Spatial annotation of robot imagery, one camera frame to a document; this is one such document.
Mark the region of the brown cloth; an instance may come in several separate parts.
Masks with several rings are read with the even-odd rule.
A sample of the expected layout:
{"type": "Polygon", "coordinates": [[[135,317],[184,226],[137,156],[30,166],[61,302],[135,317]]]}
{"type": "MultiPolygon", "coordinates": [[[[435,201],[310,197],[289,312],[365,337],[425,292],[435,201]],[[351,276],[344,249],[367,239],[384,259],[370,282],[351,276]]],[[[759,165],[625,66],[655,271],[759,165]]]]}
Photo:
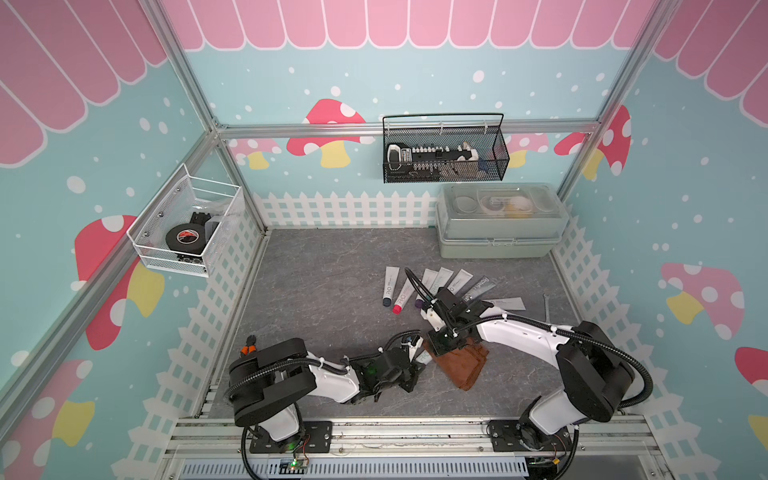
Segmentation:
{"type": "Polygon", "coordinates": [[[489,355],[485,346],[473,342],[443,355],[437,355],[430,344],[425,350],[452,383],[463,391],[469,391],[475,385],[489,355]]]}

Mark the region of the silver purple Protetix toothpaste tube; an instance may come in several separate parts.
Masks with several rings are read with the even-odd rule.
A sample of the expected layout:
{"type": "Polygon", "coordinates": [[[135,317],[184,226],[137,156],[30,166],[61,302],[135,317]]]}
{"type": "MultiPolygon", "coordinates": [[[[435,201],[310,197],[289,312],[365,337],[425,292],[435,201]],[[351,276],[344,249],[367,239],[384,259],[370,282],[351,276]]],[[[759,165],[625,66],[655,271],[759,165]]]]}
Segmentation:
{"type": "Polygon", "coordinates": [[[479,299],[496,286],[496,282],[487,276],[478,280],[462,297],[464,302],[471,302],[479,299]]]}

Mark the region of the white green cap toothpaste tube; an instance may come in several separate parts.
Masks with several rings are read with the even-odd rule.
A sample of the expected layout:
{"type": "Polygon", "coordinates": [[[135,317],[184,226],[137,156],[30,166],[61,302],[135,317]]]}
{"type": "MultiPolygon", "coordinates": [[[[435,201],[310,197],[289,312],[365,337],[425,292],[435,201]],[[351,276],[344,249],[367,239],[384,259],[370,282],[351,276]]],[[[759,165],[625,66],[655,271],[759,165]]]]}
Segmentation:
{"type": "Polygon", "coordinates": [[[451,280],[453,274],[452,270],[441,267],[432,283],[430,291],[437,293],[440,288],[444,287],[451,280]]]}

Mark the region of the white R&O purple cap tube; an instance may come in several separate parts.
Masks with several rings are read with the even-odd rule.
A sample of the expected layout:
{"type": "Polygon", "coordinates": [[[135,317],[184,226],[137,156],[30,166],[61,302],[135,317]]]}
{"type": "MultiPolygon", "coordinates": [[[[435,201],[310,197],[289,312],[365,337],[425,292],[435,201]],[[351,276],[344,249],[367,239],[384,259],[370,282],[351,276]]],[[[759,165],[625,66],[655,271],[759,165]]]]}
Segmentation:
{"type": "MultiPolygon", "coordinates": [[[[432,289],[432,284],[433,284],[434,280],[436,279],[437,275],[438,275],[438,272],[435,271],[435,270],[432,270],[432,269],[429,269],[429,268],[426,268],[424,270],[424,274],[422,276],[421,282],[422,282],[423,286],[428,291],[430,291],[432,289]]],[[[424,298],[423,298],[423,296],[420,293],[418,293],[417,296],[416,296],[416,300],[414,302],[414,305],[415,305],[416,308],[421,309],[423,303],[424,303],[424,298]]]]}

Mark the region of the white pink cap toothpaste tube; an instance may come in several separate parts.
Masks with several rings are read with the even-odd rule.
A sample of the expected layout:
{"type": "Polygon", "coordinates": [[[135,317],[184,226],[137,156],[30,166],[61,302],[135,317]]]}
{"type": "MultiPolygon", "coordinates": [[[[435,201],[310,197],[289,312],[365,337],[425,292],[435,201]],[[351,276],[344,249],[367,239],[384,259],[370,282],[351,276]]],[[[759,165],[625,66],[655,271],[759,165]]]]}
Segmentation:
{"type": "Polygon", "coordinates": [[[392,307],[392,311],[395,315],[399,315],[403,311],[405,305],[407,304],[409,299],[412,297],[414,291],[415,289],[411,281],[408,278],[406,278],[392,307]]]}

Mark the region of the white dark cap toothpaste tube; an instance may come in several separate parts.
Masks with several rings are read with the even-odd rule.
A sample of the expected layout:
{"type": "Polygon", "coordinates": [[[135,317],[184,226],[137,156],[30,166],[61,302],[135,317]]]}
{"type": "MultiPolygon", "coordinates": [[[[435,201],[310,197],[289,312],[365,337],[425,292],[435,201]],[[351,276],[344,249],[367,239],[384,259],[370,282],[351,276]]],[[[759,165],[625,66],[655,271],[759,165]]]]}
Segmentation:
{"type": "Polygon", "coordinates": [[[399,272],[399,267],[387,266],[385,269],[385,283],[382,297],[382,305],[384,307],[390,307],[393,303],[399,272]]]}

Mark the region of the white R&O tube red scribble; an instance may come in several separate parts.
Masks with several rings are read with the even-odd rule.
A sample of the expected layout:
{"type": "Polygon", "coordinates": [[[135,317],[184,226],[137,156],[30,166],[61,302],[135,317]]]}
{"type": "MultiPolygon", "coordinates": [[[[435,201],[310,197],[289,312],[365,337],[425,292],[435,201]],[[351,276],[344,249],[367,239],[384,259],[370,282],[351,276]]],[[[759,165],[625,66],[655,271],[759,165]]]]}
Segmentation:
{"type": "Polygon", "coordinates": [[[468,271],[461,269],[453,278],[453,280],[448,284],[447,289],[453,293],[457,294],[462,290],[462,288],[473,278],[473,275],[469,273],[468,271]]]}

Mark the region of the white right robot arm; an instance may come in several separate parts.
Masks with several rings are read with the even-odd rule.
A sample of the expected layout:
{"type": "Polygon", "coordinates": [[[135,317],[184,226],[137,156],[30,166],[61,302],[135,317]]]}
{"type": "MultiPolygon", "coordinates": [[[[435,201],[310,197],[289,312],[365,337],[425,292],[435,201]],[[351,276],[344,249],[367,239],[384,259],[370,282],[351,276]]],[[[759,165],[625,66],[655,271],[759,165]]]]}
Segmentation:
{"type": "Polygon", "coordinates": [[[559,371],[559,389],[536,398],[518,419],[516,436],[528,450],[543,449],[570,426],[608,422],[617,411],[643,403],[653,392],[648,369],[614,346],[594,323],[546,323],[488,301],[465,301],[446,288],[423,302],[421,314],[432,327],[429,346],[437,356],[495,343],[559,371]]]}

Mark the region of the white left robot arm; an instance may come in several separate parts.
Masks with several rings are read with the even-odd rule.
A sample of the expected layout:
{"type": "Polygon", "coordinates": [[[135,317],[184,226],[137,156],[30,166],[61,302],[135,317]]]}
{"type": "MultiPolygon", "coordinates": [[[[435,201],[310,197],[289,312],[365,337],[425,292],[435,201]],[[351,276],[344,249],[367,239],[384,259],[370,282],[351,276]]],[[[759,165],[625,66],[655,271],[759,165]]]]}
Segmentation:
{"type": "Polygon", "coordinates": [[[419,331],[407,330],[371,354],[334,363],[312,354],[300,338],[260,349],[250,335],[228,368],[224,399],[236,426],[263,430],[271,441],[286,443],[305,431],[298,408],[304,397],[358,404],[377,401],[393,387],[413,391],[423,370],[416,360],[422,343],[419,331]]]}

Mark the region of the small silver wrench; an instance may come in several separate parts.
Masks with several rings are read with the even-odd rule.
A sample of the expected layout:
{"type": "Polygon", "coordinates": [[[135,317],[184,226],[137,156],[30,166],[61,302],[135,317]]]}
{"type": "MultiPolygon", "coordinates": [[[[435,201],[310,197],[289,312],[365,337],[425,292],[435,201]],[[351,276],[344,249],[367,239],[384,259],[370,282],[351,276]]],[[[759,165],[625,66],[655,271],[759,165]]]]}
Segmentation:
{"type": "Polygon", "coordinates": [[[543,303],[544,303],[544,322],[547,324],[551,324],[551,316],[550,316],[550,297],[548,294],[544,293],[542,295],[543,303]]]}

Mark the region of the green plastic storage box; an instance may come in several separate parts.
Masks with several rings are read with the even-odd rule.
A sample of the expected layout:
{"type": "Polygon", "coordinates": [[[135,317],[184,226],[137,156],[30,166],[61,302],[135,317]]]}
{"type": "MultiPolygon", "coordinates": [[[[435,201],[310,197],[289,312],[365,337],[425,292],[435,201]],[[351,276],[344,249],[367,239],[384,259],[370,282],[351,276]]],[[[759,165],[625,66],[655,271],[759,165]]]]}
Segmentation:
{"type": "Polygon", "coordinates": [[[546,184],[455,184],[436,203],[440,254],[446,259],[546,256],[562,238],[569,214],[546,184]]]}

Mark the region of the orange black pliers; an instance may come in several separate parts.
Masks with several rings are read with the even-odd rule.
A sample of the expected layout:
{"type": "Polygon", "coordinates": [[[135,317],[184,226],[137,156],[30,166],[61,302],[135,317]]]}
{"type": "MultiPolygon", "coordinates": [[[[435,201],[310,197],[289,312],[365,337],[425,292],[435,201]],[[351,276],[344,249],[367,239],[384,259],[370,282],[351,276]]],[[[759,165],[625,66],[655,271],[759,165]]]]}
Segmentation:
{"type": "Polygon", "coordinates": [[[253,334],[247,337],[245,345],[240,350],[241,358],[245,358],[248,355],[255,353],[257,351],[256,341],[257,341],[257,337],[253,334]]]}

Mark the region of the black tape roll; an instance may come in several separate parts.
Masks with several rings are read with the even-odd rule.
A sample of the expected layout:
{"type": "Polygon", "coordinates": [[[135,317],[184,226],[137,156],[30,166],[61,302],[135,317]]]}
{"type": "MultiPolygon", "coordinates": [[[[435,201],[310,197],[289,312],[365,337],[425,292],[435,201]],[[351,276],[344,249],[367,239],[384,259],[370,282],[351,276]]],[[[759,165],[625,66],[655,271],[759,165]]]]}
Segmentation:
{"type": "Polygon", "coordinates": [[[171,251],[200,255],[207,244],[205,227],[196,223],[177,225],[167,232],[165,242],[171,251]]]}

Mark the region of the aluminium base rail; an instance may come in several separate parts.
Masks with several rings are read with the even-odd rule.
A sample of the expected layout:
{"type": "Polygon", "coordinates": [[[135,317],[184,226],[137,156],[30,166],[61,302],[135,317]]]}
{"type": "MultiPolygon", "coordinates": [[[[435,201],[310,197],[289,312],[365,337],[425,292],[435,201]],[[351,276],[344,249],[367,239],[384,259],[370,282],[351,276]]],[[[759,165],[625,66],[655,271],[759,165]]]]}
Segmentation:
{"type": "Polygon", "coordinates": [[[185,420],[162,455],[158,479],[670,479],[646,421],[620,416],[586,423],[542,451],[513,444],[486,417],[341,418],[325,453],[251,454],[241,429],[218,419],[185,420]]]}

